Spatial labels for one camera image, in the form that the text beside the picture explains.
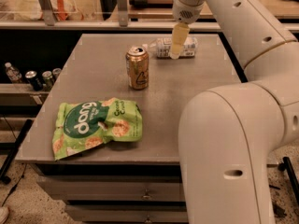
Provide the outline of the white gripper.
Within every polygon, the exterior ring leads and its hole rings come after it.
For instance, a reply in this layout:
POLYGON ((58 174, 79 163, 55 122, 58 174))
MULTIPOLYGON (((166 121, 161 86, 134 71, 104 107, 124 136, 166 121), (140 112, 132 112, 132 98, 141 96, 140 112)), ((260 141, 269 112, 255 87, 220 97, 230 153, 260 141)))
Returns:
POLYGON ((172 31, 172 43, 169 51, 169 56, 172 59, 178 59, 183 51, 185 40, 190 31, 187 24, 197 21, 204 3, 205 0, 174 0, 173 17, 179 23, 174 26, 172 31))

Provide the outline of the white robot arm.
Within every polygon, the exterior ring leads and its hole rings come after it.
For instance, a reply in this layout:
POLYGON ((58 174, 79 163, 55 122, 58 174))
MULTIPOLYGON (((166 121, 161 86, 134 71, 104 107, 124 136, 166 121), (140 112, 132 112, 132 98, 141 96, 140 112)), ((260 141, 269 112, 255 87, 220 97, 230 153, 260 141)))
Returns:
POLYGON ((246 82, 192 98, 178 126, 190 224, 275 224, 267 177, 271 151, 298 136, 298 41, 258 0, 174 0, 195 22, 209 6, 246 82))

